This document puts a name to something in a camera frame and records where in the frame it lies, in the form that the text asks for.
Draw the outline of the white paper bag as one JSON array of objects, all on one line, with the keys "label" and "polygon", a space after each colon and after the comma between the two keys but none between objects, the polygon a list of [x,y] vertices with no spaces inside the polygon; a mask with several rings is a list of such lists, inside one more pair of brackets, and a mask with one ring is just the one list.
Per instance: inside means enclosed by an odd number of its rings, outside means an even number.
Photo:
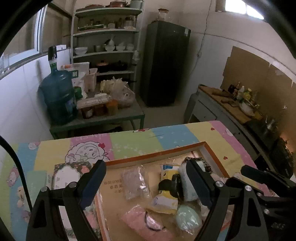
[{"label": "white paper bag", "polygon": [[72,75],[74,87],[80,87],[82,98],[87,98],[89,92],[94,92],[96,87],[97,68],[90,68],[89,62],[62,65],[60,70],[67,70]]}]

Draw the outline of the pink packet with hairband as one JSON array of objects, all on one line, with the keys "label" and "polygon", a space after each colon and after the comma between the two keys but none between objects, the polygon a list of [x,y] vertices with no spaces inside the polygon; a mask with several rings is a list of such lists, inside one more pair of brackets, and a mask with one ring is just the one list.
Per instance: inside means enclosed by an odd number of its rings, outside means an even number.
[{"label": "pink packet with hairband", "polygon": [[144,240],[174,240],[176,235],[165,226],[162,217],[140,205],[132,207],[120,219]]}]

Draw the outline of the low green table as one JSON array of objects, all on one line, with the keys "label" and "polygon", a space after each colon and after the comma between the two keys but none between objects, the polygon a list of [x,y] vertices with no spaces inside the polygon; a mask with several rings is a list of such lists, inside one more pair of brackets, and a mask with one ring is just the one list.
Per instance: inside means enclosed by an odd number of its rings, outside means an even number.
[{"label": "low green table", "polygon": [[93,116],[88,119],[76,118],[65,125],[52,125],[50,133],[56,139],[71,138],[87,135],[107,133],[103,128],[106,125],[117,125],[126,121],[130,122],[133,130],[144,128],[145,114],[138,104],[134,101],[131,107],[121,108],[115,115]]}]

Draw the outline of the clear plastic packet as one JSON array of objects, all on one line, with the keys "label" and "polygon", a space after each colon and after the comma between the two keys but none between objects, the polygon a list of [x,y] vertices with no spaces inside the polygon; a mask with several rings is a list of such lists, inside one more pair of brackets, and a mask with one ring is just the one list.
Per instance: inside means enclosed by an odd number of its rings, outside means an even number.
[{"label": "clear plastic packet", "polygon": [[143,165],[125,169],[121,173],[121,180],[126,200],[150,198],[147,173]]}]

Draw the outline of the floral tissue box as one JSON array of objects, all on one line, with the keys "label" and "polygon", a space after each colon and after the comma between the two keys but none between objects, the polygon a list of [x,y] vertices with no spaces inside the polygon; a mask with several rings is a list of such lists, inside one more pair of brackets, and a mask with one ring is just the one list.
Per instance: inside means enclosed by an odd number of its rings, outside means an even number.
[{"label": "floral tissue box", "polygon": [[53,173],[52,189],[65,188],[70,182],[78,182],[92,165],[86,162],[56,164]]}]

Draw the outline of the brown cardboard wall sheet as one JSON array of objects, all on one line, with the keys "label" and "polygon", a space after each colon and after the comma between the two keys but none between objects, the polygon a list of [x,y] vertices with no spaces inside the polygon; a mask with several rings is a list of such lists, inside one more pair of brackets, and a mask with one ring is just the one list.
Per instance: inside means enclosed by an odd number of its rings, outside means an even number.
[{"label": "brown cardboard wall sheet", "polygon": [[257,93],[260,110],[276,119],[281,132],[295,132],[295,83],[287,75],[259,56],[233,47],[221,89],[237,83]]}]

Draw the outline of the glass jar on refrigerator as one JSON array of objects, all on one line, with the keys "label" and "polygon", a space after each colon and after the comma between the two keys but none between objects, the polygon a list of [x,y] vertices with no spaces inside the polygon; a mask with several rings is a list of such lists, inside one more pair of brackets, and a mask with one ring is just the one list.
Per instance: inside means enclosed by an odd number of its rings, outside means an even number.
[{"label": "glass jar on refrigerator", "polygon": [[157,21],[165,21],[168,12],[169,12],[168,9],[163,9],[163,8],[158,9],[158,17],[157,17]]}]

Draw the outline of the plastic bag of food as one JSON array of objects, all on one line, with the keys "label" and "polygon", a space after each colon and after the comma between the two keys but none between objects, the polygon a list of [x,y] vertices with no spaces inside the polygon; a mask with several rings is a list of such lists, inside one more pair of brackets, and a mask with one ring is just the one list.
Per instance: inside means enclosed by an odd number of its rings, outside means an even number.
[{"label": "plastic bag of food", "polygon": [[135,93],[128,87],[126,81],[122,81],[122,78],[113,77],[111,80],[102,80],[100,92],[116,100],[119,108],[129,108],[135,101]]}]

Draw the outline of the grey kitchen counter cabinet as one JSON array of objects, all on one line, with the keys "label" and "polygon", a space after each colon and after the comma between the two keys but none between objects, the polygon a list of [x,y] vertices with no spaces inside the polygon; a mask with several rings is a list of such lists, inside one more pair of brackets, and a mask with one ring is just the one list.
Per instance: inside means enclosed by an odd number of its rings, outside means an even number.
[{"label": "grey kitchen counter cabinet", "polygon": [[238,103],[220,96],[224,91],[199,85],[188,101],[184,122],[220,121],[248,152],[259,168],[273,169],[290,177],[293,174],[293,156],[280,137],[276,126],[268,126],[269,118],[256,120],[247,116]]}]

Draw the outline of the round mint green pouch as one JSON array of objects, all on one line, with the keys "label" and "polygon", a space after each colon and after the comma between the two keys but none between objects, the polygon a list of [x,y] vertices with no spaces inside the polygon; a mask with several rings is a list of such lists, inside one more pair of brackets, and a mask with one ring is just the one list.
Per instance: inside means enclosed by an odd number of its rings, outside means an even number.
[{"label": "round mint green pouch", "polygon": [[197,233],[202,226],[199,214],[187,205],[180,205],[175,216],[178,228],[191,235]]}]

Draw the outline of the yellow white snack pouch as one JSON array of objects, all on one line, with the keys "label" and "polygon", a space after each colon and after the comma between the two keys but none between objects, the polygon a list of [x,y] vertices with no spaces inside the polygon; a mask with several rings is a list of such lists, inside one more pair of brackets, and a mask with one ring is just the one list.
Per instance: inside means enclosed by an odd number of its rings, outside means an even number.
[{"label": "yellow white snack pouch", "polygon": [[157,213],[176,214],[179,202],[184,200],[180,166],[164,164],[161,165],[161,179],[158,184],[158,195],[156,195],[148,209]]}]

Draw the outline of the leopard print cloth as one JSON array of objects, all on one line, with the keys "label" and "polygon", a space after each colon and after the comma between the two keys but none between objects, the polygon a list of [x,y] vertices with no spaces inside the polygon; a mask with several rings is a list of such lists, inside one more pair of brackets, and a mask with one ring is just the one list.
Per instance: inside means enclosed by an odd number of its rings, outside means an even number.
[{"label": "leopard print cloth", "polygon": [[195,161],[199,165],[199,167],[202,169],[202,171],[212,174],[213,171],[211,166],[202,157],[197,157],[197,158],[186,157],[183,163],[187,163],[190,160]]}]

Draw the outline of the grey metal shelf rack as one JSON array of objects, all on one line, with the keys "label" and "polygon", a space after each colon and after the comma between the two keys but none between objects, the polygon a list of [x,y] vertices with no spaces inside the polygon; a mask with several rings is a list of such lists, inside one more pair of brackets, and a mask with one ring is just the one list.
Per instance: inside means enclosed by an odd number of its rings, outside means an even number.
[{"label": "grey metal shelf rack", "polygon": [[122,78],[135,89],[142,12],[129,6],[89,6],[74,11],[71,63],[88,62],[98,69],[98,81]]}]

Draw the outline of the black hair scrunchie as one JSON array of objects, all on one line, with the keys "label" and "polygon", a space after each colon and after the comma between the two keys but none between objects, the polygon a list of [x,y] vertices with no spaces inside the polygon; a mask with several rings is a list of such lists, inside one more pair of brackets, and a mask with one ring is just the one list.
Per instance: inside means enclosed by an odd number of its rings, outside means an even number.
[{"label": "black hair scrunchie", "polygon": [[168,191],[170,195],[180,201],[184,200],[184,193],[180,174],[173,174],[171,180],[164,179],[159,183],[159,191]]}]

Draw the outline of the black refrigerator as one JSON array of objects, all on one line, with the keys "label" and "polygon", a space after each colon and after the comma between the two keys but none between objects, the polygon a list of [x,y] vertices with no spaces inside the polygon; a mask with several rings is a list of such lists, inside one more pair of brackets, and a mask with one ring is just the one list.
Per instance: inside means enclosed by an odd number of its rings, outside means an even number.
[{"label": "black refrigerator", "polygon": [[172,105],[178,97],[191,30],[165,21],[147,26],[139,94],[147,107]]}]

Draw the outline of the mint green tissue pack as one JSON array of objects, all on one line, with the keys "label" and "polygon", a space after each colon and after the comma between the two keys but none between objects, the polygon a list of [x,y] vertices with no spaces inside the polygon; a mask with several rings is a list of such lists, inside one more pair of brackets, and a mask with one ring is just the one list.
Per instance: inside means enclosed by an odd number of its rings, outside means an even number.
[{"label": "mint green tissue pack", "polygon": [[42,171],[29,171],[27,173],[27,186],[31,202],[34,203],[39,191],[42,187],[46,186],[47,172]]}]

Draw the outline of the blue water jug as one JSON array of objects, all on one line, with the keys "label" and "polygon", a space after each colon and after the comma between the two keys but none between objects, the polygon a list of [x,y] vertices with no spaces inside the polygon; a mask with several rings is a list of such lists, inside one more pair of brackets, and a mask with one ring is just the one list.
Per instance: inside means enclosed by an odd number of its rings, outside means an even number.
[{"label": "blue water jug", "polygon": [[67,70],[58,70],[56,46],[49,47],[48,61],[51,73],[42,80],[40,89],[51,123],[64,125],[72,121],[77,112],[72,75]]}]

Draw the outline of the colourful cartoon bed sheet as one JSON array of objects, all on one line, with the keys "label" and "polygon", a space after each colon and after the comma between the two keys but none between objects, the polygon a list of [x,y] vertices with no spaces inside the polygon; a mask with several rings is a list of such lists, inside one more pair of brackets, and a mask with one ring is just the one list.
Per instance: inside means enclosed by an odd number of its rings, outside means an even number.
[{"label": "colourful cartoon bed sheet", "polygon": [[[176,126],[147,128],[138,131],[13,144],[25,175],[29,171],[46,171],[51,184],[54,167],[72,156],[84,144],[96,144],[111,160],[131,158],[199,142],[206,142],[230,176],[243,165],[253,166],[250,155],[222,122],[205,121]],[[28,214],[17,206],[20,178],[12,159],[1,153],[1,218],[15,240],[25,240]]]}]

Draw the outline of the orange rimmed cardboard tray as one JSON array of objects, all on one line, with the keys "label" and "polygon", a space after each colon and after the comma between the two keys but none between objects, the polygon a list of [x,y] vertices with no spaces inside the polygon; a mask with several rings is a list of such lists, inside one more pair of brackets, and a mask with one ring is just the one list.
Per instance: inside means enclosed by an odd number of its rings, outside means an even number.
[{"label": "orange rimmed cardboard tray", "polygon": [[[158,194],[161,164],[181,164],[185,157],[202,157],[220,177],[229,175],[206,142],[177,147],[165,151],[125,159],[108,161],[107,172],[95,197],[96,213],[103,240],[142,240],[142,237],[125,224],[121,217],[136,205],[148,207]],[[136,197],[126,200],[121,183],[124,170],[144,166],[150,191],[149,198]]]}]

